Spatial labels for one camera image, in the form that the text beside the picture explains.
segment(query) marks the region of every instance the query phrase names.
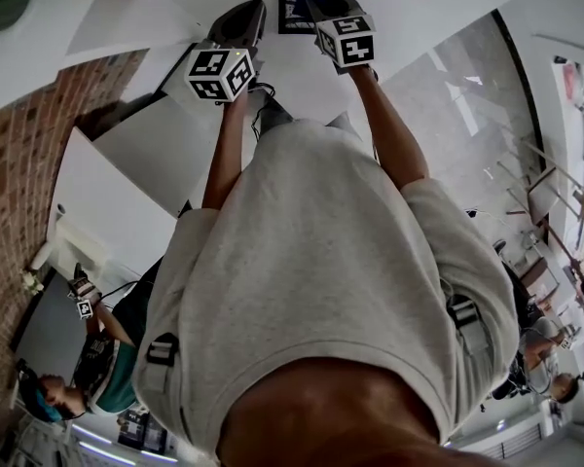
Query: ceiling light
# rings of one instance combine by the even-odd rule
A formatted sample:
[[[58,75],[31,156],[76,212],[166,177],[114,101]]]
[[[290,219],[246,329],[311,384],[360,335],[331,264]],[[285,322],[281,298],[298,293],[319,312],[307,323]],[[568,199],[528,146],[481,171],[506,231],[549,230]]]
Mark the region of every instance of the ceiling light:
[[[98,441],[101,441],[102,443],[105,443],[106,445],[112,445],[113,442],[110,440],[107,440],[106,438],[102,438],[101,436],[96,435],[95,433],[85,429],[84,427],[80,427],[79,425],[72,425],[72,427],[74,429],[76,429],[77,431],[80,431],[83,434],[86,434],[87,436],[91,436],[92,438],[97,439]]]
[[[119,456],[119,455],[114,455],[114,454],[109,453],[108,451],[105,451],[103,449],[96,448],[93,445],[90,445],[89,443],[83,443],[81,441],[80,446],[83,448],[86,448],[86,449],[90,449],[91,451],[94,451],[97,454],[105,456],[106,458],[112,458],[113,460],[117,460],[118,462],[123,462],[127,465],[136,465],[136,462],[132,462],[131,460],[128,460],[127,458],[123,458],[122,456]]]
[[[151,453],[150,451],[145,451],[144,449],[142,449],[140,452],[143,453],[144,455],[151,456],[153,458],[158,458],[159,460],[163,460],[165,462],[171,462],[171,463],[177,462],[177,458],[171,458],[170,456],[156,455],[155,453]]]

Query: strap adjuster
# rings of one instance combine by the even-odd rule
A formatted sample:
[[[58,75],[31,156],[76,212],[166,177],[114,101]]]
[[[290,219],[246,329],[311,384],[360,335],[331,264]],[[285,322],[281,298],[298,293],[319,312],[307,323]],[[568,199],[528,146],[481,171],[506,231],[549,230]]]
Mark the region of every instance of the strap adjuster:
[[[147,348],[147,361],[157,365],[172,367],[175,353],[179,349],[179,340],[171,332],[158,336]]]

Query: blue headband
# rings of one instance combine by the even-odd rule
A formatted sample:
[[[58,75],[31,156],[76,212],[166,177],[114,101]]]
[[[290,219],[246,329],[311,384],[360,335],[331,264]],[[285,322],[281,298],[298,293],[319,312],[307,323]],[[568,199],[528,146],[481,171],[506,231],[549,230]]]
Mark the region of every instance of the blue headband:
[[[62,420],[62,415],[54,407],[51,407],[46,403],[46,399],[39,389],[36,390],[37,405],[46,413],[50,422],[58,422]]]

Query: brick wall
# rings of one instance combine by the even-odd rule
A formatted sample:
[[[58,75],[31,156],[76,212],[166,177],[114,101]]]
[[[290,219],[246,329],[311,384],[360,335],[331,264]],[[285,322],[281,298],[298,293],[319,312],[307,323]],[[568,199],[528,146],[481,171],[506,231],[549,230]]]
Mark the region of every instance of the brick wall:
[[[94,129],[116,105],[145,51],[60,71],[56,81],[0,110],[0,435],[10,420],[9,342],[30,296],[19,272],[43,244],[55,179],[74,124]]]

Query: gray pants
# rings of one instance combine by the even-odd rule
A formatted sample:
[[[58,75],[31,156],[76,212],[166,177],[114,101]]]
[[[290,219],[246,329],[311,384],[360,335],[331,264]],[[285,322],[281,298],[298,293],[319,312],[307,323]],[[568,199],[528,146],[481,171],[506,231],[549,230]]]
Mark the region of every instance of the gray pants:
[[[292,123],[294,118],[288,113],[281,104],[279,104],[273,98],[268,97],[266,104],[260,114],[260,136],[265,134],[267,131],[273,129],[275,126],[285,125],[287,123]],[[350,124],[350,119],[348,118],[348,113],[342,113],[335,120],[329,123],[327,126],[334,128],[343,129],[354,135],[358,135],[355,129]]]

